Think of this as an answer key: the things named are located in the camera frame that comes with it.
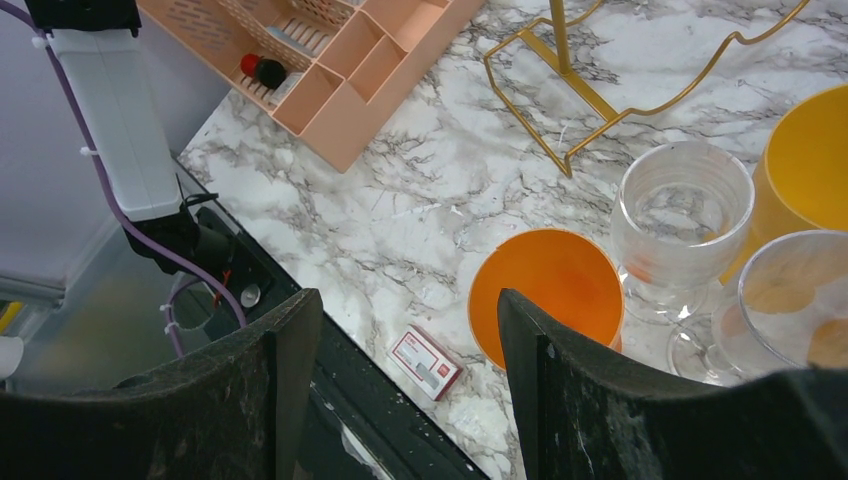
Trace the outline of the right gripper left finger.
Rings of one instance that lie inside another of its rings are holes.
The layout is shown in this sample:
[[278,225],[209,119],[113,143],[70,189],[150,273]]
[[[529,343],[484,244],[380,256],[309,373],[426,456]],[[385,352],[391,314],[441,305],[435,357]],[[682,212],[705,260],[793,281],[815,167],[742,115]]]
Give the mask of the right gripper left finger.
[[5,479],[290,479],[323,322],[304,289],[108,390],[1,396]]

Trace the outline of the clear wine glass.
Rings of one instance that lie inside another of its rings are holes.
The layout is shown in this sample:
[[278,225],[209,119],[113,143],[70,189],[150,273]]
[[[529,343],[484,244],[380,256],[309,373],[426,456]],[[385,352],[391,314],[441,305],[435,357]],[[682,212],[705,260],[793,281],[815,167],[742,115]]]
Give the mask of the clear wine glass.
[[610,229],[627,312],[655,325],[694,316],[740,253],[754,205],[751,174],[719,147],[680,141],[637,158]]
[[722,288],[711,314],[681,323],[671,371],[733,386],[768,374],[847,366],[847,235],[790,233],[761,247]]

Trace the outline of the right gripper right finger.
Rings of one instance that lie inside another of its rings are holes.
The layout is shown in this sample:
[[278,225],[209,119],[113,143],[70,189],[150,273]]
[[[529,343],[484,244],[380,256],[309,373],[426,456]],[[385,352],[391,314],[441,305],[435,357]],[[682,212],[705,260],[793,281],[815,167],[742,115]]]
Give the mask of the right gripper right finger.
[[497,316],[531,479],[843,479],[847,374],[735,387],[634,361],[505,289]]

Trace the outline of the yellow wine glass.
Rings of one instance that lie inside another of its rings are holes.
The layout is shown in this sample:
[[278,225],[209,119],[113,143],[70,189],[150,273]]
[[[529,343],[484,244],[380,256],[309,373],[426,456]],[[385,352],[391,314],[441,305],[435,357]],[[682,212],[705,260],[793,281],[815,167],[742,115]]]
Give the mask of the yellow wine glass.
[[747,239],[724,284],[768,242],[797,231],[847,229],[847,86],[817,93],[777,123],[753,173]]

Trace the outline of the orange wine glass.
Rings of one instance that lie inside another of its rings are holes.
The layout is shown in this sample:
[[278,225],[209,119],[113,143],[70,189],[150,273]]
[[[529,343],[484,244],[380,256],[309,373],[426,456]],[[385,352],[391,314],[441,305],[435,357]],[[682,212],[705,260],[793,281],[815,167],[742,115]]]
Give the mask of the orange wine glass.
[[497,319],[498,298],[513,289],[559,323],[617,352],[625,302],[617,269],[588,238],[566,230],[535,229],[499,245],[483,262],[469,291],[468,321],[483,354],[506,368]]

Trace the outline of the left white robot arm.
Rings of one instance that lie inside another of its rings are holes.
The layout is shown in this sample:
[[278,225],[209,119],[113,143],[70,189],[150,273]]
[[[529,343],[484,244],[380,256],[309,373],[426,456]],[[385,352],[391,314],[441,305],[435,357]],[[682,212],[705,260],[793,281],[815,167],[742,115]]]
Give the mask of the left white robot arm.
[[29,1],[131,248],[166,273],[217,275],[234,251],[189,211],[156,112],[133,1]]

